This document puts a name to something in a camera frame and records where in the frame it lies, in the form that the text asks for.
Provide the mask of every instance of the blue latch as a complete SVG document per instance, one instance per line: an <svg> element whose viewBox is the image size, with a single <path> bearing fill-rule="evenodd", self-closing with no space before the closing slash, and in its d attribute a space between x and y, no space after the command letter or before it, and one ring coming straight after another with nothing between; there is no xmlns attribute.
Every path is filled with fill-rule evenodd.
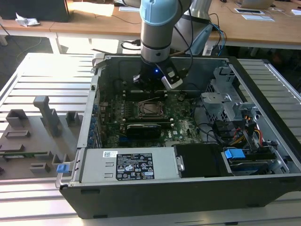
<svg viewBox="0 0 301 226"><path fill-rule="evenodd" d="M242 149L231 148L224 152L227 159L244 159L246 156Z"/></svg>
<svg viewBox="0 0 301 226"><path fill-rule="evenodd" d="M57 173L69 173L69 164L59 164L56 168Z"/></svg>

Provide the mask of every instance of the paper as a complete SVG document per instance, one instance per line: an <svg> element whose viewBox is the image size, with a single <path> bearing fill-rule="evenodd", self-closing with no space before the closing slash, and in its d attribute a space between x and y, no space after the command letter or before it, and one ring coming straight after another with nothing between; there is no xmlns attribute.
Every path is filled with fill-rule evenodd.
<svg viewBox="0 0 301 226"><path fill-rule="evenodd" d="M130 7L130 6L120 6L119 11L124 12L139 12L139 8Z"/></svg>
<svg viewBox="0 0 301 226"><path fill-rule="evenodd" d="M40 23L35 18L25 18L16 13L16 22L24 27L39 25Z"/></svg>
<svg viewBox="0 0 301 226"><path fill-rule="evenodd" d="M261 20L261 21L274 21L269 16L253 16L253 15L242 15L246 20Z"/></svg>
<svg viewBox="0 0 301 226"><path fill-rule="evenodd" d="M301 10L292 9L292 13L296 16L301 16Z"/></svg>

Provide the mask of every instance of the warning label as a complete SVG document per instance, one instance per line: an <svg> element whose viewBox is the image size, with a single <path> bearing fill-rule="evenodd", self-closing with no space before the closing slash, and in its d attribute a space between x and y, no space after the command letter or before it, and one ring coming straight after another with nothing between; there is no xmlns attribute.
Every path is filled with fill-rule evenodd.
<svg viewBox="0 0 301 226"><path fill-rule="evenodd" d="M117 154L116 179L155 179L151 153Z"/></svg>

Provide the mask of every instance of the barcode sticker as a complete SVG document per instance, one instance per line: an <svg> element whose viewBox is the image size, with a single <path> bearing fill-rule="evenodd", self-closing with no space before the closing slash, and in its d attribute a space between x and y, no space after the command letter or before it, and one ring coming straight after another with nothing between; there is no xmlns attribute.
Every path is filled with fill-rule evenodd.
<svg viewBox="0 0 301 226"><path fill-rule="evenodd" d="M104 151L103 158L116 158L118 152L115 151Z"/></svg>

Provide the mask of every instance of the table leg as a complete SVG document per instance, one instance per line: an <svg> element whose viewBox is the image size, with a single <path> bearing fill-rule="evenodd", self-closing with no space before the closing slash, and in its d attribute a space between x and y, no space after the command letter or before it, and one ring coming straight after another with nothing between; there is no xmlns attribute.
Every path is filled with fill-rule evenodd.
<svg viewBox="0 0 301 226"><path fill-rule="evenodd" d="M0 35L0 43L1 43L2 46L7 46L8 45L8 43L5 39L5 35Z"/></svg>
<svg viewBox="0 0 301 226"><path fill-rule="evenodd" d="M256 53L257 53L257 51L259 50L259 48L257 48L257 47L254 47L253 49L252 49L252 51L251 51L251 56L252 57L254 57L255 55L256 55Z"/></svg>
<svg viewBox="0 0 301 226"><path fill-rule="evenodd" d="M58 38L49 38L50 44L51 44L51 48L53 53L56 54L62 54L62 47L60 45L60 43L58 42Z"/></svg>

